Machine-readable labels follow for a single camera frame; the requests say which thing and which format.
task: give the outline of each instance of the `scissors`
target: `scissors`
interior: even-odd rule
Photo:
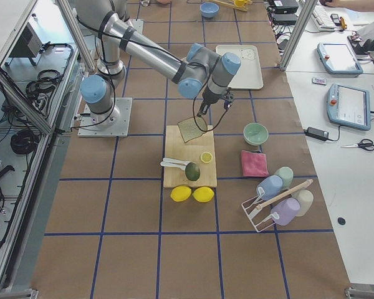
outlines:
[[[371,139],[362,139],[354,145],[343,145],[341,148],[362,148],[365,151],[374,150],[374,142]]]

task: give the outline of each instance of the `tablet screen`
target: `tablet screen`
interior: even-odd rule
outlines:
[[[332,70],[358,70],[352,53],[345,44],[324,44],[325,52],[330,56],[326,64]]]
[[[366,94],[363,91],[340,86],[338,89],[338,118],[367,125]]]

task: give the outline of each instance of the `keyboard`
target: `keyboard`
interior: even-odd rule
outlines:
[[[335,31],[337,26],[331,20],[331,17],[327,14],[324,7],[316,5],[311,15],[313,23],[319,31]]]

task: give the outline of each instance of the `green bowl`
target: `green bowl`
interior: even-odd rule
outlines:
[[[269,132],[260,123],[249,123],[244,128],[244,139],[249,145],[261,145],[268,137]]]

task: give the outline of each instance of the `tablet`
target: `tablet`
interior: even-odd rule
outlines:
[[[327,115],[332,123],[368,131],[371,128],[370,92],[333,84],[328,92]]]
[[[356,77],[363,73],[362,66],[347,44],[321,42],[317,45],[317,53],[330,74]]]

